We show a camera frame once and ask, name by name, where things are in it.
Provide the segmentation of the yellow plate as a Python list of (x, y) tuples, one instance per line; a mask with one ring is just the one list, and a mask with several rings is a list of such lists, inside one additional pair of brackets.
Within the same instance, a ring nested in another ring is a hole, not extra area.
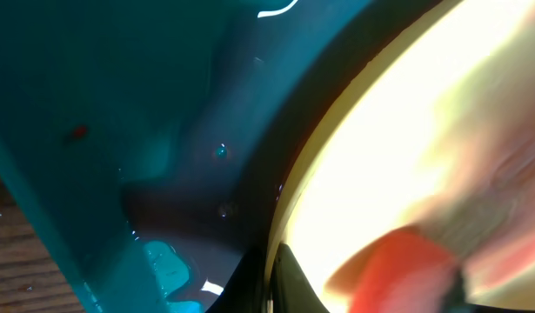
[(414, 226), (458, 260), (440, 312), (535, 312), (535, 0), (445, 1), (393, 39), (333, 102), (279, 199), (287, 244), (325, 283)]

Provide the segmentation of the red sponge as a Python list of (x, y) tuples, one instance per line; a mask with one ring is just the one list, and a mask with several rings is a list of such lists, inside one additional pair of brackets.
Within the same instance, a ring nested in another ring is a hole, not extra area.
[(458, 277), (458, 260), (407, 226), (347, 260), (325, 283), (351, 313), (437, 313)]

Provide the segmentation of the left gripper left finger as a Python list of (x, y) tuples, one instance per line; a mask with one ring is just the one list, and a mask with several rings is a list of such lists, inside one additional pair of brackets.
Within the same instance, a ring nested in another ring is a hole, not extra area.
[(264, 254), (259, 248), (246, 252), (224, 291), (206, 313), (260, 313), (264, 296)]

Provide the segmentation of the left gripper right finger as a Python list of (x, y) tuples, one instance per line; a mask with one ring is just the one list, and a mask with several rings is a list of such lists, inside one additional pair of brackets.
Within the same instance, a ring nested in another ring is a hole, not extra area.
[(272, 267), (271, 295), (274, 313), (329, 313), (285, 243), (278, 246)]

